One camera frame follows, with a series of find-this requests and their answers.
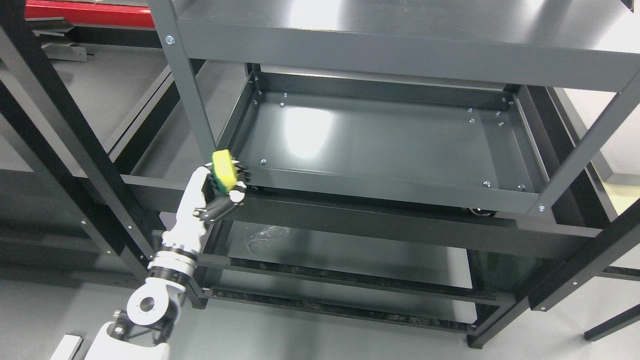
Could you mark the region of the white robotic left hand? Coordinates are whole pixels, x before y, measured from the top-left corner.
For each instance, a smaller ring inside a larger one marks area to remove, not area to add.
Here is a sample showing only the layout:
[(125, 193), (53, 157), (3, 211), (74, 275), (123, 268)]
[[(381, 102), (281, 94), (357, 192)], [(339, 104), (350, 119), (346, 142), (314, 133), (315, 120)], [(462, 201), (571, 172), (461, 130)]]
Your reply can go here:
[(211, 173), (211, 163), (197, 167), (186, 184), (178, 205), (174, 226), (161, 235), (160, 250), (201, 253), (206, 228), (240, 207), (245, 200), (249, 175), (245, 166), (233, 159), (238, 182), (233, 190), (220, 193)]

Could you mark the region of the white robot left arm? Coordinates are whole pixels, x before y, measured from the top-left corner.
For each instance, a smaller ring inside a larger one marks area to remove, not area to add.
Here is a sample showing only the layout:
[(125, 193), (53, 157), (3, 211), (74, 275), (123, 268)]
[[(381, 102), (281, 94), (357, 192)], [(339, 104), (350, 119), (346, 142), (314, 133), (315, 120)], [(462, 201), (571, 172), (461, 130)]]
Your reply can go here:
[[(199, 252), (162, 246), (147, 266), (147, 277), (114, 313), (89, 347), (87, 360), (168, 360), (169, 337), (180, 319), (180, 296), (194, 275)], [(131, 342), (135, 327), (155, 335), (151, 346)]]

